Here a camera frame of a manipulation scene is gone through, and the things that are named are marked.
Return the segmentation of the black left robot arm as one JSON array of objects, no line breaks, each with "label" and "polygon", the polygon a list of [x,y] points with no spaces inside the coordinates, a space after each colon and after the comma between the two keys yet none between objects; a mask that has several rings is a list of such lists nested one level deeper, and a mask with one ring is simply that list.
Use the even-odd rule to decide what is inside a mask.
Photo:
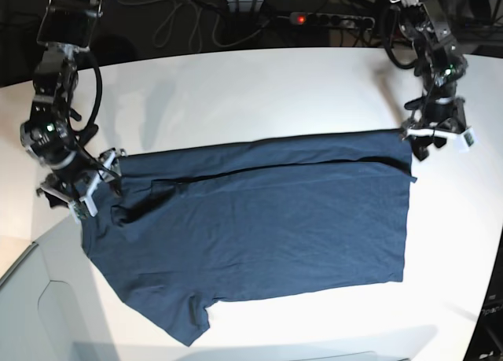
[{"label": "black left robot arm", "polygon": [[[391,48],[396,28],[410,41],[416,59],[398,61]],[[384,49],[391,62],[402,70],[412,69],[422,78],[423,93],[404,104],[409,116],[401,125],[402,138],[419,160],[429,156],[428,147],[442,148],[449,140],[464,139],[469,130],[464,112],[465,99],[457,95],[457,81],[466,73],[468,62],[460,52],[447,15],[439,0],[389,0],[379,19]]]}]

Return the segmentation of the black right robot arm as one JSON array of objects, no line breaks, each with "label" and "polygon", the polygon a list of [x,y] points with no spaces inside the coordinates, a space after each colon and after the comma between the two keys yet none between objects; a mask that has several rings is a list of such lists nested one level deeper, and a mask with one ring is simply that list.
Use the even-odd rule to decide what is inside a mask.
[{"label": "black right robot arm", "polygon": [[[102,15],[104,0],[49,0],[36,42],[43,47],[42,60],[32,77],[35,95],[30,116],[20,126],[25,151],[45,168],[46,176],[37,189],[51,206],[65,206],[77,219],[94,217],[94,193],[102,182],[120,192],[120,152],[114,148],[93,157],[85,148],[96,135],[97,114],[103,81],[90,43]],[[88,60],[95,75],[95,99],[83,128],[72,101],[78,85],[78,59]]]}]

